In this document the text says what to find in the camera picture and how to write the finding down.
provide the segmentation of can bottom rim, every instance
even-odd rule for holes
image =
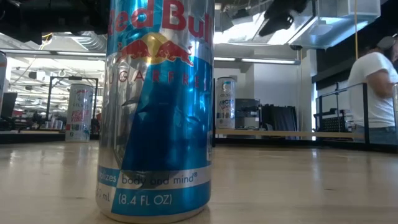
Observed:
[[[191,218],[197,214],[199,214],[207,205],[204,205],[200,208],[197,208],[195,210],[185,212],[185,213],[180,213],[180,214],[175,214],[175,215],[161,215],[161,216],[155,216],[155,217],[143,217],[143,216],[127,216],[127,215],[118,215],[115,213],[111,213],[105,210],[101,209],[101,212],[106,215],[108,218],[111,218],[113,220],[119,221],[119,222],[124,222],[124,223],[137,223],[137,224],[165,224],[165,223],[173,223],[173,222],[178,222],[182,220],[186,220],[188,218]]]

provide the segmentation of red bull graphic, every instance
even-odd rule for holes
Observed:
[[[192,46],[189,46],[188,51],[186,51],[172,41],[167,41],[159,47],[155,57],[167,58],[167,60],[172,62],[174,62],[176,58],[179,58],[181,61],[193,66],[193,63],[189,59],[189,56],[191,56],[191,52],[189,50],[191,48]]]
[[[118,47],[120,56],[118,57],[117,62],[119,62],[122,58],[126,58],[127,56],[131,57],[132,59],[151,57],[148,46],[143,40],[135,40],[123,48],[122,43],[119,42]]]
[[[184,49],[159,34],[149,33],[143,39],[135,40],[125,47],[121,47],[122,43],[118,45],[119,50],[116,62],[129,57],[133,60],[143,59],[146,63],[156,64],[162,63],[164,60],[174,62],[179,58],[182,62],[193,66],[193,62],[190,59],[192,46]]]

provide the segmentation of railing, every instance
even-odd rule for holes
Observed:
[[[323,117],[323,99],[324,97],[327,96],[332,96],[336,95],[336,102],[337,102],[337,116],[339,119],[340,115],[340,109],[339,109],[339,102],[338,102],[338,95],[340,93],[348,91],[350,88],[356,87],[356,86],[362,86],[362,91],[363,91],[363,119],[364,119],[364,142],[365,144],[370,144],[370,137],[369,137],[369,111],[368,111],[368,85],[366,83],[359,83],[356,85],[348,86],[346,88],[342,88],[336,91],[333,91],[331,93],[327,93],[324,95],[321,95],[318,97],[319,101],[319,110],[320,112],[317,114],[320,122],[319,122],[319,130],[323,130],[323,124],[322,124],[322,117]]]
[[[311,132],[311,131],[265,131],[263,129],[252,129],[252,130],[245,130],[245,129],[216,129],[215,123],[215,99],[213,99],[213,143],[215,142],[216,135],[238,135],[238,136],[278,136],[278,137],[290,137],[290,136],[297,136],[297,137],[317,137],[317,138],[352,138],[352,139],[364,139],[366,143],[369,144],[369,122],[368,122],[368,89],[365,83],[360,83],[358,85],[349,86],[347,88],[343,88],[340,90],[336,90],[331,93],[327,93],[325,95],[319,96],[319,103],[320,108],[322,108],[322,99],[327,96],[331,95],[338,95],[342,92],[348,91],[349,88],[354,86],[363,86],[364,92],[364,108],[365,110],[365,127],[366,133],[365,135],[356,134],[356,133],[341,133],[341,132]]]

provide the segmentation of cable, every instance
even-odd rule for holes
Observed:
[[[355,10],[354,10],[354,18],[355,18],[355,58],[358,60],[358,0],[355,0]]]
[[[53,33],[49,33],[49,34],[43,35],[42,38],[44,38],[44,37],[50,37],[51,35],[53,35]]]

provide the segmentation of man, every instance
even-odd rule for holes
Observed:
[[[368,84],[369,137],[373,144],[397,144],[392,89],[398,83],[393,63],[398,59],[396,37],[383,38],[353,65],[348,86]],[[363,91],[359,86],[349,89],[354,132],[364,134]]]

